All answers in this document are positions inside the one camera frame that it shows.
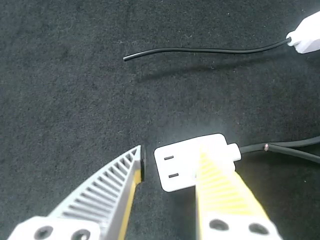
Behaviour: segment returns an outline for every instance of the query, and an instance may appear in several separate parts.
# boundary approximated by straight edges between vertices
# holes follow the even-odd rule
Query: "plug prong slot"
[[[173,158],[174,158],[174,156],[167,156],[164,158],[164,160],[169,160],[169,159],[173,159]]]
[[[169,178],[174,178],[174,177],[177,177],[177,176],[179,176],[179,173],[171,174],[171,175],[169,175]]]

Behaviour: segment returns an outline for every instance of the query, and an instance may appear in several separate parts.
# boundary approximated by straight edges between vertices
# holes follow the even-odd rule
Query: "white plug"
[[[234,161],[241,159],[237,144],[227,144],[222,134],[199,136],[159,147],[154,151],[154,158],[163,190],[173,192],[196,184],[201,149],[210,149],[210,155],[230,171],[236,169]]]
[[[320,50],[320,11],[305,18],[286,38],[291,38],[288,45],[300,54]]]

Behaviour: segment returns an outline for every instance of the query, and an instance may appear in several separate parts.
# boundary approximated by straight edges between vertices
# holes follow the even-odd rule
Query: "gray textured surface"
[[[319,135],[320,52],[122,56],[268,45],[317,10],[318,0],[2,0],[0,239],[137,144],[148,163],[127,239],[194,239],[194,190],[162,191],[154,149],[211,133],[240,146]],[[285,240],[318,239],[317,165],[258,154],[238,172]]]

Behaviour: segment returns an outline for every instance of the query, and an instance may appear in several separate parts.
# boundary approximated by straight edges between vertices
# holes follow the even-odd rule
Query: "dark carpet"
[[[319,0],[0,1],[0,239],[143,144],[126,239],[194,240],[195,190],[164,192],[153,151],[212,133],[239,146],[320,135],[320,51],[122,57],[261,47],[319,10]],[[284,240],[319,239],[318,165],[262,152],[237,171]]]

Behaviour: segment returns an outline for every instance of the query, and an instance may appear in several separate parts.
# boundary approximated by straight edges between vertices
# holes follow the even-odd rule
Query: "black power cord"
[[[128,56],[123,57],[123,60],[129,61],[132,59],[137,59],[140,57],[152,55],[152,54],[159,54],[159,53],[168,53],[168,52],[182,52],[182,53],[207,53],[207,54],[255,54],[261,53],[264,51],[268,51],[284,44],[287,44],[291,41],[291,38],[287,38],[283,41],[279,41],[277,43],[263,46],[254,49],[247,49],[247,50],[236,50],[236,49],[219,49],[219,48],[192,48],[192,47],[163,47],[163,48],[155,48],[146,51],[137,52]]]
[[[319,143],[320,143],[320,136],[316,136],[313,138],[299,140],[299,141],[258,143],[258,144],[240,147],[239,150],[241,154],[252,153],[256,151],[266,151],[266,152],[286,154],[286,155],[306,159],[306,160],[320,164],[320,156],[313,155],[308,152],[292,149],[292,148],[306,147],[306,146],[315,145]]]

